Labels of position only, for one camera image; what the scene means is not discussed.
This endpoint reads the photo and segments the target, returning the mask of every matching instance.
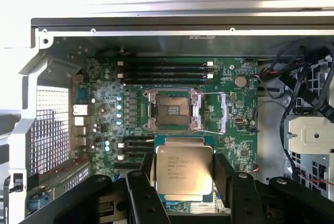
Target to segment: screw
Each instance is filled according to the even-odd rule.
[[[279,184],[282,184],[282,185],[287,185],[287,181],[284,180],[284,179],[278,178],[278,179],[276,179],[276,182],[279,183]]]
[[[105,181],[105,177],[98,177],[96,179],[96,182],[103,182],[103,181]]]
[[[284,104],[285,104],[285,105],[288,105],[288,104],[290,104],[290,101],[291,101],[291,97],[288,96],[288,97],[284,100]]]
[[[247,174],[245,174],[245,173],[240,173],[240,174],[238,174],[238,176],[240,178],[243,178],[243,179],[247,178]]]
[[[131,176],[132,176],[132,177],[138,177],[138,176],[141,176],[141,172],[140,172],[140,171],[133,171],[133,172],[131,173]]]

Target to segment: wire bundle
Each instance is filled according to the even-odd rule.
[[[296,85],[295,85],[295,87],[293,89],[293,92],[290,95],[291,96],[291,101],[290,101],[288,107],[285,109],[285,111],[283,113],[283,116],[281,118],[281,122],[280,122],[280,139],[281,139],[282,147],[284,149],[284,153],[286,154],[286,156],[287,156],[287,158],[288,158],[288,160],[289,160],[289,162],[291,164],[292,178],[295,181],[299,181],[299,173],[298,173],[298,170],[296,168],[295,163],[293,162],[292,158],[290,157],[290,154],[289,154],[288,150],[286,150],[284,148],[284,123],[285,123],[285,119],[289,115],[290,111],[295,107],[295,102],[296,102],[296,99],[298,97],[298,93],[299,93],[299,90],[301,88],[302,82],[303,82],[304,78],[307,76],[307,73],[309,72],[311,62],[314,61],[314,60],[308,60],[307,59],[306,48],[303,46],[303,44],[308,44],[308,43],[320,43],[320,44],[322,44],[323,46],[325,46],[327,48],[327,50],[329,50],[331,56],[334,57],[334,46],[332,44],[330,44],[328,42],[324,42],[321,39],[310,39],[310,38],[308,38],[308,39],[300,39],[300,40],[291,42],[286,47],[284,47],[283,49],[281,49],[277,53],[275,59],[273,60],[273,62],[270,65],[270,67],[262,69],[260,71],[259,75],[255,75],[255,77],[262,83],[263,88],[265,89],[265,91],[267,92],[267,94],[269,95],[269,97],[271,97],[272,99],[279,99],[284,94],[281,94],[279,96],[273,96],[269,92],[268,88],[266,87],[265,82],[269,81],[271,79],[274,79],[276,77],[279,77],[282,74],[290,73],[290,72],[292,72],[294,70],[298,70],[298,69],[302,68],[300,70],[300,72],[298,73],[298,75],[297,75]],[[289,50],[291,48],[294,48],[296,46],[300,46],[299,50],[290,59],[290,61],[286,64],[286,66],[283,67],[280,70],[274,70],[274,67],[279,62],[280,57],[282,56],[282,54],[285,53],[287,50]],[[303,61],[300,62],[300,61],[297,61],[297,59],[299,58],[299,54],[300,54],[301,51],[303,52],[304,59],[303,59]],[[327,97],[327,92],[328,92],[328,89],[329,89],[329,86],[330,86],[330,83],[331,83],[333,77],[334,77],[334,62],[332,62],[331,65],[330,65],[330,70],[329,70],[329,73],[328,73],[327,78],[325,80],[325,83],[323,85],[323,88],[321,90],[319,99],[318,99],[318,101],[316,102],[316,104],[313,107],[314,110],[319,109],[324,104],[324,102],[326,100],[326,97]],[[258,112],[259,107],[257,108],[257,110],[255,112],[255,117],[256,118],[257,118],[257,112]]]

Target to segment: chip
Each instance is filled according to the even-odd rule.
[[[240,150],[240,157],[248,157],[248,150]]]

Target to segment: screw hole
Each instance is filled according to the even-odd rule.
[[[103,181],[105,181],[105,177],[98,177],[96,179],[96,182],[103,182]]]
[[[252,211],[249,208],[245,208],[244,213],[247,214],[247,215],[251,215]]]
[[[148,213],[152,213],[152,212],[154,212],[156,209],[154,208],[154,207],[151,207],[151,208],[148,208],[146,211],[148,212]]]
[[[116,205],[116,209],[119,212],[122,212],[122,211],[126,210],[125,202],[118,202],[117,205]]]
[[[132,176],[132,177],[138,177],[138,176],[141,176],[141,172],[140,172],[140,171],[133,171],[133,172],[131,172],[131,176]]]

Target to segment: pcie slot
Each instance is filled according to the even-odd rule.
[[[135,158],[135,157],[144,157],[146,153],[145,152],[127,152],[125,154],[129,157]]]
[[[126,152],[136,152],[136,151],[140,151],[140,152],[151,152],[154,151],[154,146],[152,147],[137,147],[137,146],[126,146],[123,148],[124,151]]]
[[[141,140],[147,140],[147,139],[154,139],[154,135],[151,136],[133,136],[133,135],[128,135],[123,137],[124,140],[130,140],[130,139],[141,139]]]
[[[125,140],[124,143],[126,145],[148,145],[148,146],[154,146],[154,142],[146,142],[146,141],[140,141],[140,140]]]
[[[116,169],[139,169],[141,163],[139,162],[115,162],[114,168]]]

